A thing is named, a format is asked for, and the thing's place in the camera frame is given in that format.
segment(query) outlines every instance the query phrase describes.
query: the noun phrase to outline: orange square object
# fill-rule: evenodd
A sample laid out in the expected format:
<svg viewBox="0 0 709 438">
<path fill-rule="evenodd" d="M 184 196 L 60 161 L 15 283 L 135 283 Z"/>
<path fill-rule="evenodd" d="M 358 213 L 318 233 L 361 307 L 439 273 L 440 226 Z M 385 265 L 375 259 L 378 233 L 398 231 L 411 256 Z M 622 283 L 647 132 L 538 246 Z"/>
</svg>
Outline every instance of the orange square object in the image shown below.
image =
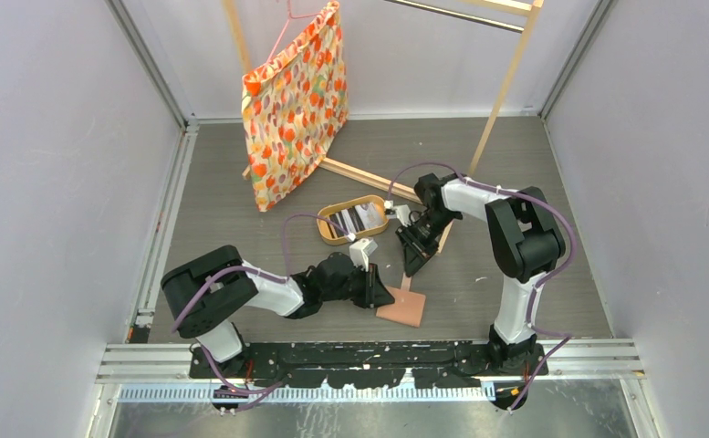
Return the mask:
<svg viewBox="0 0 709 438">
<path fill-rule="evenodd" d="M 397 287 L 386 286 L 386 288 L 394 297 L 394 304 L 379 307 L 376 309 L 376 316 L 408 326 L 419 327 L 422 324 L 426 296 Z"/>
</svg>

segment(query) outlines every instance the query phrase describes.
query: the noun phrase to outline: white wall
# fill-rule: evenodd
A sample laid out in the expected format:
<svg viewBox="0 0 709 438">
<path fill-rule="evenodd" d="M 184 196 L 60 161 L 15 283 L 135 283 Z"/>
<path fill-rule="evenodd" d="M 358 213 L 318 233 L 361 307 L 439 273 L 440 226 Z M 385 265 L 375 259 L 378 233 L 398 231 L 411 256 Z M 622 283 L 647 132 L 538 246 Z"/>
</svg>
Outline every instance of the white wall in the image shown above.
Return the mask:
<svg viewBox="0 0 709 438">
<path fill-rule="evenodd" d="M 178 135 L 105 2 L 0 2 L 0 437 L 84 432 Z"/>
<path fill-rule="evenodd" d="M 548 121 L 668 436 L 709 436 L 709 3 L 618 2 Z"/>
<path fill-rule="evenodd" d="M 221 0 L 124 0 L 186 114 L 240 118 L 243 74 Z M 295 0 L 296 15 L 326 0 Z M 285 0 L 238 0 L 253 67 L 287 18 Z M 458 0 L 427 4 L 495 19 Z M 597 0 L 546 0 L 505 112 L 537 112 Z M 352 114 L 487 114 L 518 34 L 383 0 L 340 0 Z M 281 46 L 308 21 L 290 25 Z"/>
</svg>

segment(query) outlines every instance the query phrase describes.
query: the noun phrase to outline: fabric bag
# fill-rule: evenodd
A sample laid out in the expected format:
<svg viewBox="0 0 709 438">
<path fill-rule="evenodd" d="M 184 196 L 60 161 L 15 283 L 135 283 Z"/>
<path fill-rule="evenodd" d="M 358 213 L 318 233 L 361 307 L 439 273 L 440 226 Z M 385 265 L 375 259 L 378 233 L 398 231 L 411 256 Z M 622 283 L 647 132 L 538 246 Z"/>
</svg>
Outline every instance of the fabric bag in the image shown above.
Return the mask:
<svg viewBox="0 0 709 438">
<path fill-rule="evenodd" d="M 338 2 L 244 75 L 242 116 L 255 202 L 267 211 L 324 160 L 349 116 Z"/>
</svg>

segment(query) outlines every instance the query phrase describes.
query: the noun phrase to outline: orange patterned cloth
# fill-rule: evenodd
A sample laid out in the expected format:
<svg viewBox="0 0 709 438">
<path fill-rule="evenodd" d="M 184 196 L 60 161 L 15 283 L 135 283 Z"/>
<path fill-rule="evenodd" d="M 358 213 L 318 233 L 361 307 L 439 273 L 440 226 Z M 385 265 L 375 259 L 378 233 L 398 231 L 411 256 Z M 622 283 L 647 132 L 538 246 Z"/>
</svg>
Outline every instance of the orange patterned cloth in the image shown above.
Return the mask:
<svg viewBox="0 0 709 438">
<path fill-rule="evenodd" d="M 327 155 L 349 116 L 338 2 L 244 75 L 241 112 L 257 208 L 273 207 Z"/>
</svg>

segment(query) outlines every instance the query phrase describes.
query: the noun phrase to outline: yellow basket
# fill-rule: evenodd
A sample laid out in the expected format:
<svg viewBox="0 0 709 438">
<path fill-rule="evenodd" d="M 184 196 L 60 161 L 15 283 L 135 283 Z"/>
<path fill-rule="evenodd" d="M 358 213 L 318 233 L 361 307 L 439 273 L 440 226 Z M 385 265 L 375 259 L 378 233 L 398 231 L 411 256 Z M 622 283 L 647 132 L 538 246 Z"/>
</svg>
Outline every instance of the yellow basket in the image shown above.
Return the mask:
<svg viewBox="0 0 709 438">
<path fill-rule="evenodd" d="M 361 198 L 352 199 L 351 201 L 347 201 L 345 203 L 336 203 L 334 205 L 328 205 L 327 207 L 319 210 L 319 215 L 322 217 L 330 217 L 332 214 L 335 214 L 341 210 L 346 210 L 350 207 L 353 207 L 354 205 L 359 205 L 361 203 L 373 203 L 373 205 L 375 205 L 376 207 L 376 211 L 383 218 L 383 225 L 371 228 L 369 230 L 360 231 L 359 233 L 356 233 L 357 238 L 377 235 L 386 231 L 386 228 L 389 227 L 389 222 L 386 219 L 386 213 L 384 213 L 383 199 L 380 196 L 376 196 L 375 194 L 362 196 Z M 326 244 L 343 245 L 348 242 L 348 240 L 346 240 L 346 237 L 333 236 L 330 233 L 328 223 L 317 219 L 317 226 L 319 227 L 319 233 L 322 235 L 322 240 L 324 240 Z"/>
</svg>

